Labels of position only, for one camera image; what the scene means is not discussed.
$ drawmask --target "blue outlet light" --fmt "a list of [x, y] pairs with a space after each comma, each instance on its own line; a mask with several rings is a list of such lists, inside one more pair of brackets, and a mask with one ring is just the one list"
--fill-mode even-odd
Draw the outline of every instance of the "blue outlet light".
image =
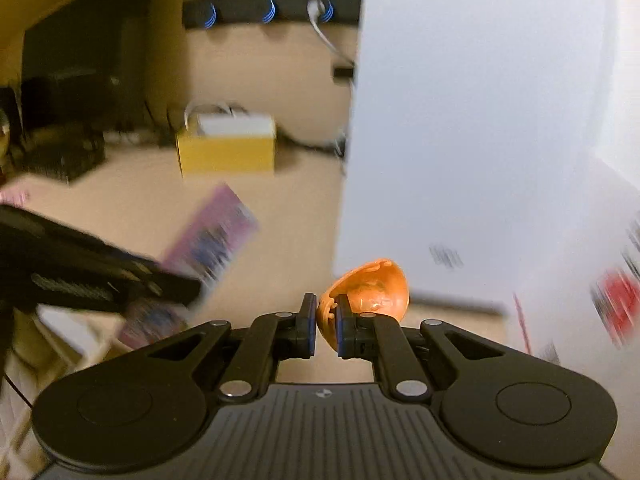
[[204, 28], [213, 27], [213, 24], [216, 23], [217, 17], [218, 15], [216, 13], [216, 7], [211, 4], [211, 17], [206, 22], [204, 22]]
[[320, 23], [328, 22], [334, 16], [334, 6], [331, 2], [327, 2], [326, 10], [322, 16], [320, 16]]
[[271, 9], [262, 17], [263, 23], [269, 23], [276, 16], [276, 4], [273, 3], [273, 0], [269, 0], [271, 4]]

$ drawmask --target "beige wall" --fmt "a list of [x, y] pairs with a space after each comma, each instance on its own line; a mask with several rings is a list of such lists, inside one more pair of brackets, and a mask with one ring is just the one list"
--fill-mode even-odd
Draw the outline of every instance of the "beige wall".
[[[20, 75], [22, 34], [69, 0], [0, 0], [13, 9], [0, 22], [0, 84]], [[327, 26], [354, 54], [356, 30]], [[186, 33], [182, 0], [152, 0], [146, 94], [154, 114], [165, 107], [234, 100], [270, 112], [300, 139], [329, 139], [348, 117], [348, 86], [332, 81], [332, 56], [304, 24], [239, 25]]]

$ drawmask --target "orange object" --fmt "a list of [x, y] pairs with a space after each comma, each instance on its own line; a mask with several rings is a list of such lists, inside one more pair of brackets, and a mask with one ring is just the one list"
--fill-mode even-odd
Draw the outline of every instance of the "orange object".
[[350, 270], [335, 282], [322, 296], [316, 309], [318, 328], [324, 339], [337, 350], [335, 339], [335, 298], [346, 294], [351, 311], [375, 312], [402, 320], [409, 306], [409, 286], [404, 272], [395, 262], [387, 259], [369, 262]]

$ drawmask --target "ribbed surface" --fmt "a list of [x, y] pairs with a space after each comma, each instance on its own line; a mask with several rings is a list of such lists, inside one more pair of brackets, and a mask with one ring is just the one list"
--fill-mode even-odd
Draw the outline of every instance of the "ribbed surface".
[[[101, 480], [604, 480], [596, 465], [561, 474], [510, 472], [464, 453], [422, 406], [375, 384], [275, 384], [261, 400], [220, 410], [191, 449], [161, 466]], [[89, 479], [59, 466], [44, 480]]]

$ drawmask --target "computer monitor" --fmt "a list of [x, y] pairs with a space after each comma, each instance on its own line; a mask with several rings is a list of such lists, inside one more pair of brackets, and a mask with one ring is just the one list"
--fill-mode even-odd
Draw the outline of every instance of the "computer monitor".
[[75, 0], [24, 35], [25, 130], [84, 123], [97, 130], [143, 124], [150, 0]]

